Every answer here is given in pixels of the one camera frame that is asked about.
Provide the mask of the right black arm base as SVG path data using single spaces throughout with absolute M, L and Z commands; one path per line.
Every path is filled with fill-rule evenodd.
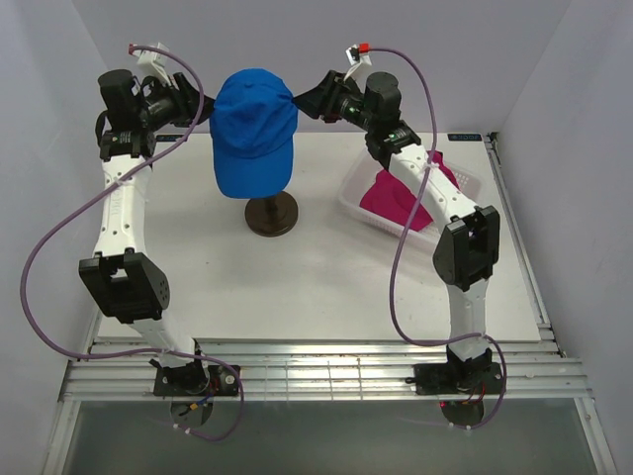
M 413 385 L 419 396 L 498 395 L 504 376 L 498 363 L 469 374 L 460 373 L 448 363 L 420 363 L 412 368 L 405 382 Z

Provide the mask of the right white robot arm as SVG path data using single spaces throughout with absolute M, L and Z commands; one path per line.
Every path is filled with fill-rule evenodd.
M 499 213 L 463 194 L 433 162 L 432 152 L 401 117 L 398 79 L 369 75 L 363 88 L 330 71 L 315 88 L 295 96 L 297 108 L 326 123 L 345 120 L 365 133 L 370 155 L 413 194 L 440 232 L 433 267 L 449 298 L 446 378 L 459 393 L 478 386 L 492 367 L 486 338 L 486 294 L 498 261 Z

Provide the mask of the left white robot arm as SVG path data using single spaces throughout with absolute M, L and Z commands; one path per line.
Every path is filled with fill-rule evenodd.
M 212 99 L 181 72 L 138 80 L 126 69 L 102 74 L 106 109 L 95 135 L 107 197 L 91 257 L 78 264 L 81 281 L 101 313 L 139 333 L 161 354 L 152 360 L 159 380 L 188 395 L 203 393 L 210 372 L 197 342 L 167 316 L 167 276 L 146 254 L 145 198 L 152 174 L 155 134 L 166 125 L 188 128 L 209 117 Z

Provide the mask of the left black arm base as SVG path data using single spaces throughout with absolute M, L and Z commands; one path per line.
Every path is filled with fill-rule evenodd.
M 234 365 L 232 368 L 233 371 L 229 371 L 220 365 L 205 367 L 193 363 L 177 368 L 159 368 L 151 394 L 156 397 L 237 396 L 236 376 L 240 367 Z

